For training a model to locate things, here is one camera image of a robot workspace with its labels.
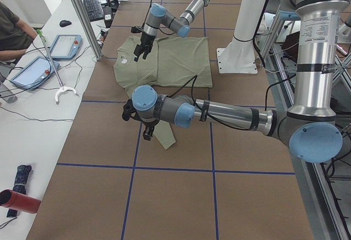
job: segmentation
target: table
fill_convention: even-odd
[[[72,25],[61,28],[59,22],[62,19],[70,20]],[[100,27],[98,25],[104,27],[104,21],[92,22],[92,27],[96,36],[100,32]],[[52,43],[57,34],[82,35],[83,43],[77,56],[82,54],[83,50],[89,46],[87,37],[70,0],[62,0],[42,31],[48,41],[48,45]],[[36,47],[43,46],[39,37],[34,40],[34,45]],[[41,55],[39,52],[26,54],[18,62],[17,67],[26,66],[39,55]],[[1,100],[2,107],[21,113],[29,118],[74,119],[81,103],[82,94],[87,87],[95,66],[95,57],[91,48],[88,48],[77,62],[83,67],[76,86],[79,96],[74,95],[72,92],[65,93],[60,96],[60,104],[56,105],[54,97],[57,89],[37,89],[22,93],[19,93],[21,90],[14,90],[14,93],[19,93],[17,95],[18,100],[13,104],[7,104]],[[60,61],[61,67],[68,63],[69,61]],[[59,70],[59,73],[67,86],[74,87],[79,71],[80,67],[72,63],[69,68],[62,68]],[[8,78],[12,78],[18,72],[19,70],[12,71]],[[9,89],[15,88],[15,86],[8,81],[5,82],[5,85]],[[41,87],[47,89],[57,88],[59,87],[59,83],[55,75],[52,75]],[[0,161],[1,190],[13,187],[17,166],[30,164],[33,170],[30,173],[29,182],[26,186],[27,194],[31,197],[42,199],[71,128],[72,121],[29,121],[19,115],[1,109],[0,118],[0,155],[2,158]],[[7,208],[0,208],[0,224],[7,220],[5,218],[7,211]],[[16,220],[0,230],[0,239],[25,239],[35,216],[36,215],[33,214],[19,212],[19,216]]]
[[[149,2],[121,2],[106,60],[94,69],[27,239],[313,239],[281,142],[193,121],[189,129],[171,126],[177,143],[165,151],[157,139],[143,140],[139,122],[122,119],[128,97],[115,80],[116,49],[144,21]],[[191,0],[154,2],[179,16]],[[189,37],[208,37],[213,81],[194,96],[262,109],[269,85],[262,68],[218,71],[216,49],[232,40],[240,3],[211,0],[191,24]]]

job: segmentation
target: tablet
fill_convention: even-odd
[[[80,35],[57,35],[50,47],[54,60],[71,60],[78,53],[82,44]]]
[[[56,68],[60,66],[56,61],[54,61],[54,65]],[[22,89],[36,89],[54,72],[54,69],[50,66],[50,62],[46,58],[38,56],[10,81]]]

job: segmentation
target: umbrella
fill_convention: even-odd
[[[30,165],[20,165],[17,167],[17,174],[15,178],[15,184],[13,186],[13,191],[26,194],[25,185],[27,184],[29,172],[32,170]],[[17,210],[9,209],[6,217],[16,217]]]

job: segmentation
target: t-shirt sleeve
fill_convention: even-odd
[[[20,18],[15,15],[9,8],[6,7],[5,4],[0,2],[0,11],[4,13],[4,15],[13,23],[16,24]]]

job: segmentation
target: computer mouse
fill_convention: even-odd
[[[62,20],[62,21],[60,22],[60,26],[61,26],[61,27],[65,27],[65,26],[71,25],[71,24],[72,24],[72,22],[71,22],[71,21],[68,21],[68,20]]]

